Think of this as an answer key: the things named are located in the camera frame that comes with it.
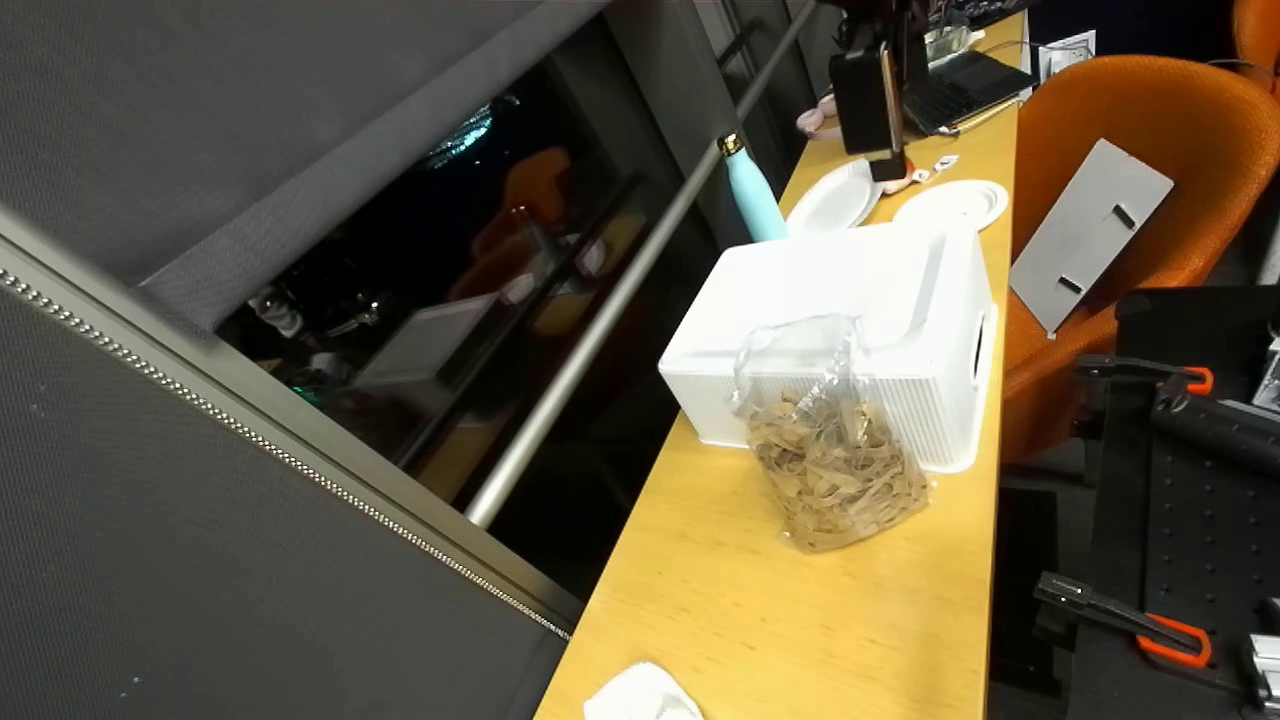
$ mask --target metal rail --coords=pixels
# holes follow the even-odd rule
[[[801,31],[811,21],[811,11],[815,11],[815,5],[803,5],[801,16],[786,24],[783,40],[770,47],[770,56],[763,62],[758,76],[735,102],[735,107],[731,107],[735,119],[745,119],[754,107],[754,102],[767,87],[777,63],[801,40]],[[616,282],[616,290],[608,292],[608,299],[590,317],[589,331],[573,344],[573,354],[561,363],[561,374],[546,386],[546,391],[534,401],[534,409],[528,411],[528,421],[520,425],[520,434],[504,450],[504,455],[484,478],[481,491],[469,504],[469,519],[472,524],[486,530],[498,515],[498,509],[509,504],[509,495],[520,483],[520,473],[541,452],[541,445],[553,434],[553,425],[561,421],[566,396],[589,375],[590,361],[600,355],[612,324],[623,317],[623,308],[632,305],[632,298],[641,292],[641,283],[646,282],[652,263],[662,255],[662,249],[673,246],[678,219],[687,218],[687,208],[694,203],[694,195],[702,193],[702,185],[713,182],[716,170],[721,170],[721,136],[709,140],[702,156],[694,159],[694,170],[687,172],[687,182],[673,195],[667,214],[642,238],[642,246],[641,246],[637,262],[627,263],[627,271]]]

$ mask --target gray wall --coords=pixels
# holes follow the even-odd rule
[[[531,714],[561,635],[0,282],[0,717]]]

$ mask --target white object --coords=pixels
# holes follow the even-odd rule
[[[808,112],[797,117],[803,136],[841,136],[836,98],[823,94]]]
[[[951,182],[910,195],[890,219],[931,227],[989,227],[1002,218],[1007,193],[992,182]]]
[[[729,249],[658,355],[702,445],[747,445],[731,409],[738,348],[750,330],[803,317],[858,317],[885,411],[914,461],[926,473],[970,463],[994,338],[970,234],[879,226],[823,246]]]
[[[1260,380],[1257,391],[1251,391],[1251,403],[1280,411],[1280,338],[1270,338],[1269,355],[1270,355],[1270,361],[1269,361],[1263,380]]]
[[[1054,338],[1168,193],[1171,182],[1124,148],[1108,140],[1086,148],[1085,165],[1007,267],[1007,290],[1046,338]]]
[[[1247,631],[1251,663],[1280,674],[1280,635]]]
[[[1035,47],[1039,83],[1097,56],[1097,28]]]
[[[1280,283],[1280,203],[1263,201],[1251,219],[1260,227],[1257,242],[1263,249],[1263,262],[1257,267],[1257,283]]]
[[[820,178],[791,208],[786,227],[791,238],[845,234],[866,219],[877,201],[871,165],[858,156]]]
[[[946,170],[957,170],[957,165],[958,165],[958,156],[946,153],[946,156],[938,156],[931,170],[910,170],[910,172],[900,178],[900,182],[879,182],[879,195],[896,195],[896,193],[904,193],[904,189],[910,189],[910,185],[926,185],[926,182],[937,182],[938,172],[946,172]]]
[[[451,388],[436,374],[469,341],[469,331],[495,305],[495,292],[413,314],[395,338],[351,375],[357,391],[392,391],[418,411],[439,411]]]
[[[662,670],[641,662],[612,676],[589,703],[589,720],[702,720],[693,696]]]
[[[967,24],[938,24],[931,31],[923,31],[923,62],[926,69],[951,63],[957,56],[963,56],[970,47],[970,31]]]

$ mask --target white styrofoam container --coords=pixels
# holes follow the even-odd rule
[[[658,355],[658,375],[702,445],[747,450],[731,409],[738,348],[750,330],[803,317],[858,317],[900,441],[926,473],[970,463],[994,338],[970,234],[877,226],[729,249]]]

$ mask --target desk surface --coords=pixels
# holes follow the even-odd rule
[[[1021,52],[1021,31],[1021,16],[1002,21],[989,28],[989,47]],[[942,182],[1010,189],[1010,145],[1017,112],[1002,107],[958,140],[919,140],[909,156],[931,165],[958,153]],[[811,140],[783,203],[845,159],[841,140]],[[909,195],[879,203],[871,219],[887,219]],[[1007,214],[982,234],[998,317],[1007,234]],[[919,515],[827,557],[783,540],[747,452],[702,450],[675,421],[541,717],[581,717],[637,662],[667,670],[709,717],[982,717],[998,369],[1002,330],[981,461],[963,478],[938,478]]]

